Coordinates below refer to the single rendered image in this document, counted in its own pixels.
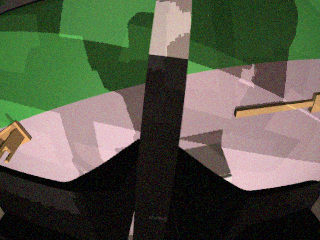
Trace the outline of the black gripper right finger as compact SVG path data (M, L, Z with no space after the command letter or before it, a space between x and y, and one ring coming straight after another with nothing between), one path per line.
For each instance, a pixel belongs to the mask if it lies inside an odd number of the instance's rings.
M320 181L247 191L179 147L169 213L175 240L235 240L245 227L313 207Z

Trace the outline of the green putting mat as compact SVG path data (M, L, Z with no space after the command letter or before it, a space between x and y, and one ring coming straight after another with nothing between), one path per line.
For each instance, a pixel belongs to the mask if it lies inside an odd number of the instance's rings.
M0 128L147 83L157 0L43 0L0 15ZM192 0L188 73L320 59L320 0Z

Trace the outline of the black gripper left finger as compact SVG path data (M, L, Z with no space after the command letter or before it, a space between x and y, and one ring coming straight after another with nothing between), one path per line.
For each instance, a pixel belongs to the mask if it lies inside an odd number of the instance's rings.
M80 240L128 240L135 215L140 140L71 181L0 165L0 207Z

